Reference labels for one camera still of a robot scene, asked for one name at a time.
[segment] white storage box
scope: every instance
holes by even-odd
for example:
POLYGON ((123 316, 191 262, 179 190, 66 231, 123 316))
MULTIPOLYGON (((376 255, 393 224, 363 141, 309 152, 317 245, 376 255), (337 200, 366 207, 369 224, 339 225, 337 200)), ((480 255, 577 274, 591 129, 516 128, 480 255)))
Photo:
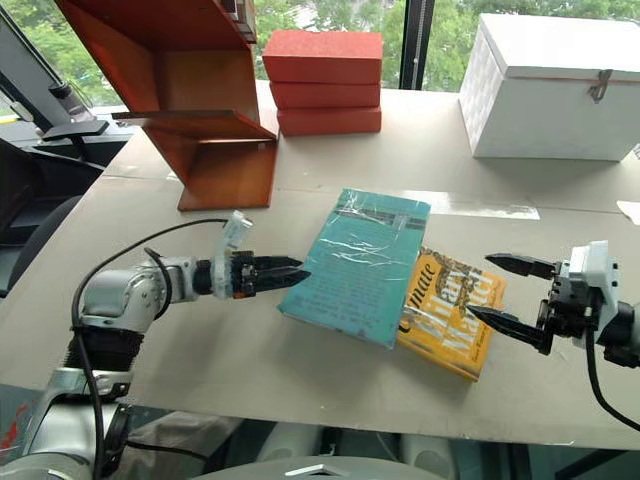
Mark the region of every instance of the white storage box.
POLYGON ((483 14, 460 105, 476 157, 622 160, 640 143, 640 26, 483 14))

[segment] cable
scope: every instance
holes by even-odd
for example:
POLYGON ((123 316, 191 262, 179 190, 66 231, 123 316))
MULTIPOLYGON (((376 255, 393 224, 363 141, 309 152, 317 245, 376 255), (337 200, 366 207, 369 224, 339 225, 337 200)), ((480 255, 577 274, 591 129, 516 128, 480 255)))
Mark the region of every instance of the cable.
POLYGON ((158 313, 156 313, 156 316, 155 316, 155 319, 157 320, 162 315, 164 315, 164 312, 166 312, 167 308, 169 308, 169 305, 171 305, 171 298, 173 297, 173 286, 171 285, 171 277, 169 277, 169 272, 167 270, 167 267, 164 265, 164 263, 162 263, 161 255, 155 250, 150 249, 149 247, 145 247, 144 253, 149 255, 151 259, 156 263, 156 265, 158 265, 158 268, 160 269, 160 273, 162 273, 162 278, 164 280, 164 285, 166 290, 166 295, 164 297, 164 304, 162 305, 162 308, 158 311, 158 313))
POLYGON ((125 253, 129 253, 134 248, 139 247, 145 242, 157 238, 161 235, 164 235, 169 232, 173 232, 174 230, 179 230, 185 227, 191 227, 193 225, 199 225, 201 223, 227 223, 226 220, 222 218, 207 218, 203 220, 194 220, 193 222, 183 223, 181 225, 174 225, 173 227, 165 228, 164 230, 160 230, 148 237, 145 237, 141 240, 138 240, 135 243, 132 243, 126 248, 123 248, 119 252, 111 255, 106 260, 103 260, 98 265, 93 267, 89 273, 87 273, 84 278, 78 284, 78 288, 76 288, 75 293, 73 294, 73 301, 71 302, 71 325, 73 329, 73 340, 78 345, 78 351, 80 352, 80 360, 82 362, 82 371, 84 373, 85 378, 87 379, 87 384, 89 386, 89 398, 91 400, 91 405, 93 406, 93 414, 95 419, 95 430, 96 430, 96 439, 95 439, 95 459, 93 464, 93 474, 92 478, 94 480, 98 480, 100 478, 100 474, 102 472, 102 465, 104 463, 104 424, 102 423, 102 402, 100 400, 100 394, 98 392, 98 385, 96 384, 96 379, 93 376, 93 371, 91 369, 91 362, 89 360, 89 355, 87 353, 86 346, 84 344, 84 337, 82 333, 82 320, 80 319, 80 298, 82 297, 82 293, 84 292, 87 283, 89 280, 98 273, 102 268, 104 268, 109 263, 113 262, 118 257, 121 257, 125 253))
POLYGON ((202 455, 198 452, 192 452, 191 450, 185 450, 183 448, 163 447, 161 445, 147 445, 146 443, 135 442, 133 440, 127 440, 126 445, 131 448, 137 448, 138 450, 151 450, 154 452, 177 453, 179 455, 188 455, 192 458, 201 460, 203 462, 209 461, 209 457, 207 457, 206 455, 202 455))
POLYGON ((613 418, 621 421, 634 430, 640 431, 639 423, 634 422, 630 418, 625 417, 623 414, 618 412, 615 408, 609 405, 609 403, 607 403, 607 401, 604 399, 604 396, 602 395, 602 390, 600 390, 600 382, 598 381, 598 373, 596 371, 595 340, 594 330, 592 328, 587 328, 587 331, 585 333, 585 348, 587 350, 587 370, 589 371, 589 382, 591 383, 591 390, 593 390, 593 395, 596 397, 596 400, 598 401, 600 406, 613 418))
POLYGON ((385 442, 384 438, 382 438, 382 435, 380 435, 380 432, 376 432, 376 437, 378 438, 378 441, 380 442, 380 445, 382 445, 382 449, 384 450, 384 453, 386 453, 391 460, 393 460, 394 462, 397 462, 398 461, 398 457, 396 457, 393 454, 393 452, 391 451, 391 449, 387 445, 387 442, 385 442))

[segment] blue book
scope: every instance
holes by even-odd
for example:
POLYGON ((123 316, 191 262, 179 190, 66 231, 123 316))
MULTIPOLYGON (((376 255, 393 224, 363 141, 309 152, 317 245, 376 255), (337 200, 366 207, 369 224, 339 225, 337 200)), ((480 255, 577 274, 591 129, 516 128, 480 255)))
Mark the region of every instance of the blue book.
POLYGON ((280 311, 393 348, 430 208, 343 190, 280 311))

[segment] orange wooden shelf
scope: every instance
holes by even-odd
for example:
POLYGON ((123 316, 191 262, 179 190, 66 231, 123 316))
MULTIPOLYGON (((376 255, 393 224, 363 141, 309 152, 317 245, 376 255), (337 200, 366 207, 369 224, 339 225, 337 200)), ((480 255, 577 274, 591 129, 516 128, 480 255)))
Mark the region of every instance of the orange wooden shelf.
POLYGON ((56 3, 132 112, 114 118, 141 125, 185 184, 180 209, 269 205, 276 137, 260 127, 251 49, 219 3, 56 3))
POLYGON ((275 135, 232 110, 126 112, 185 186, 180 210, 268 207, 275 135))

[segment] book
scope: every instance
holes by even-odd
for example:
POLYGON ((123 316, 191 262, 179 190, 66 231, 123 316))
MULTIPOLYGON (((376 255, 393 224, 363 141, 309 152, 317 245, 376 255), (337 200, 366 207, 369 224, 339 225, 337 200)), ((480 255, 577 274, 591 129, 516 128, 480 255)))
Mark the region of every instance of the book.
POLYGON ((478 381, 492 329, 467 305, 502 307, 505 280, 422 248, 407 290, 398 344, 478 381))
POLYGON ((278 308, 393 348, 429 210, 415 200, 343 190, 302 267, 311 276, 278 308))

